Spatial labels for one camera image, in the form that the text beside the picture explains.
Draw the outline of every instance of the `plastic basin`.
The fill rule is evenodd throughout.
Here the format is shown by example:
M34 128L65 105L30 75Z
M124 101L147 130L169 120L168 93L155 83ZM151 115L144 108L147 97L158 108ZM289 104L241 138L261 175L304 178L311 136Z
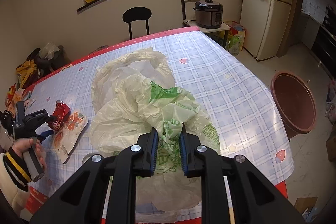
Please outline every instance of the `plastic basin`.
M315 127L315 100L301 78L280 71L273 76L270 90L289 139Z

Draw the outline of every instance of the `yellow bag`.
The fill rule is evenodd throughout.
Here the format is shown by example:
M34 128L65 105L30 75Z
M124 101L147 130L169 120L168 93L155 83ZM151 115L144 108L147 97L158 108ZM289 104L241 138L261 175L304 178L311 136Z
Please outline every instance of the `yellow bag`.
M16 68L17 78L19 79L20 88L23 88L24 84L28 80L29 76L37 70L37 65L34 60L27 60L20 67Z

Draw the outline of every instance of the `chair backrest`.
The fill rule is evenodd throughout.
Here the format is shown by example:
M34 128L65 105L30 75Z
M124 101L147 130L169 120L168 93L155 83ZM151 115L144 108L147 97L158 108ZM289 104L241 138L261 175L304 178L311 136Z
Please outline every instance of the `chair backrest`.
M123 21L128 23L129 37L132 39L131 22L136 20L145 20L147 34L149 34L148 19L152 16L152 11L146 7L133 7L123 14Z

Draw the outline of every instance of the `cloth bag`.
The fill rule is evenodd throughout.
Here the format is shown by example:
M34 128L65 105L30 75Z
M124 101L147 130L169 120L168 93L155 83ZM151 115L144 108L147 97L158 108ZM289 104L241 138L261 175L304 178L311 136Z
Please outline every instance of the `cloth bag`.
M170 217L171 211L196 206L201 201L201 180L186 178L182 172L182 123L188 133L217 152L219 138L209 115L191 93L174 86L164 54L147 48L107 63L98 69L91 95L96 115L88 136L102 155L117 155L135 144L141 134L157 129L155 174L137 179L136 203L153 203L170 212Z

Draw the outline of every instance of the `tablecloth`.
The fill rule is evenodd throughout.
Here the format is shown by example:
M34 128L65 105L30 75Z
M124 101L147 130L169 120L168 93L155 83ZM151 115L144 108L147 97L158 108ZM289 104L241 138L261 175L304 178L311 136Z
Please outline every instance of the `tablecloth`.
M29 88L35 99L26 114L46 109L52 114L55 101L78 108L91 120L91 82L98 66L126 53L152 47L166 55L175 85L190 91L207 110L220 139L221 155L245 155L274 185L294 170L287 135L268 88L235 57L198 31L187 27L157 33L111 46L56 71ZM66 164L43 142L47 173L31 186L51 196L82 164L83 157L96 152L87 136L88 126L78 139ZM48 130L44 124L37 133ZM137 206L138 212L160 214L152 204ZM180 210L177 220L198 218L201 205Z

